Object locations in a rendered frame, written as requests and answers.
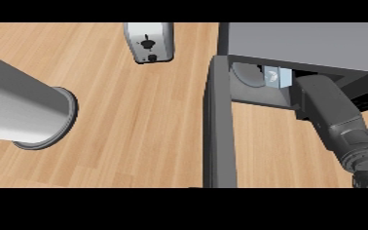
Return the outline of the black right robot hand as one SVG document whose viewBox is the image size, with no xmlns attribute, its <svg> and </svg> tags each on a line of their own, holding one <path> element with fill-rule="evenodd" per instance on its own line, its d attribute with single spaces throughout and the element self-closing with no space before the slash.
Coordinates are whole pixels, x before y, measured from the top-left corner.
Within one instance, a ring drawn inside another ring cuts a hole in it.
<svg viewBox="0 0 368 230">
<path fill-rule="evenodd" d="M 309 120 L 309 106 L 311 106 L 311 84 L 312 75 L 302 76 L 293 79 L 290 88 L 290 105 L 294 109 L 294 116 L 297 120 Z"/>
</svg>

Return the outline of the pale blue milk carton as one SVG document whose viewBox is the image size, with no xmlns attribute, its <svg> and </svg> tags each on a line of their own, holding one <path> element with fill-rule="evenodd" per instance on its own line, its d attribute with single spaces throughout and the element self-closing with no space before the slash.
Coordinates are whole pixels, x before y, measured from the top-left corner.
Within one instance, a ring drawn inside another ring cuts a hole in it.
<svg viewBox="0 0 368 230">
<path fill-rule="evenodd" d="M 283 89 L 291 86 L 291 70 L 280 66 L 263 67 L 265 84 L 268 87 Z"/>
</svg>

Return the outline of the grey microwave turntable plate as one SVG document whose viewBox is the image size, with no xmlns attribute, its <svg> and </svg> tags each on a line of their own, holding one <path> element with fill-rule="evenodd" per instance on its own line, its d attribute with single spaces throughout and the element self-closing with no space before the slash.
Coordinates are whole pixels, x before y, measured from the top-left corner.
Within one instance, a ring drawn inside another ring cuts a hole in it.
<svg viewBox="0 0 368 230">
<path fill-rule="evenodd" d="M 260 88 L 266 85 L 263 72 L 255 64 L 235 62 L 232 65 L 234 73 L 240 81 L 253 88 Z"/>
</svg>

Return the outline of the dark grey microwave door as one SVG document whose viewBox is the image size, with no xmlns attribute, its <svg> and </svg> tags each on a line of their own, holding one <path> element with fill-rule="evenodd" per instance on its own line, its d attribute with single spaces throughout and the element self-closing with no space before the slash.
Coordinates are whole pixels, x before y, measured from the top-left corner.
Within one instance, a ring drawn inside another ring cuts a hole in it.
<svg viewBox="0 0 368 230">
<path fill-rule="evenodd" d="M 203 187 L 237 188 L 229 61 L 213 56 L 203 97 Z"/>
</svg>

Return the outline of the dark grey microwave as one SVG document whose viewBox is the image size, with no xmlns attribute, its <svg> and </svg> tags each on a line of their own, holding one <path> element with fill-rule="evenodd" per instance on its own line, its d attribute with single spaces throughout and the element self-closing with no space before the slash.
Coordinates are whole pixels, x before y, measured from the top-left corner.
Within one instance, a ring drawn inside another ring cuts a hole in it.
<svg viewBox="0 0 368 230">
<path fill-rule="evenodd" d="M 229 63 L 289 68 L 294 77 L 325 75 L 359 110 L 368 111 L 368 23 L 223 22 L 218 54 Z M 232 100 L 284 109 L 290 87 L 247 86 L 231 78 Z"/>
</svg>

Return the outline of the silver toaster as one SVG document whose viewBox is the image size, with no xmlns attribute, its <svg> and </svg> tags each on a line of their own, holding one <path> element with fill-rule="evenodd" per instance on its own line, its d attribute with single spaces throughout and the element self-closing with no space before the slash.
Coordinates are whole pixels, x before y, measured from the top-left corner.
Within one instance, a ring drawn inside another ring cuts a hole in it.
<svg viewBox="0 0 368 230">
<path fill-rule="evenodd" d="M 176 50 L 172 22 L 126 22 L 124 35 L 138 64 L 173 60 Z"/>
</svg>

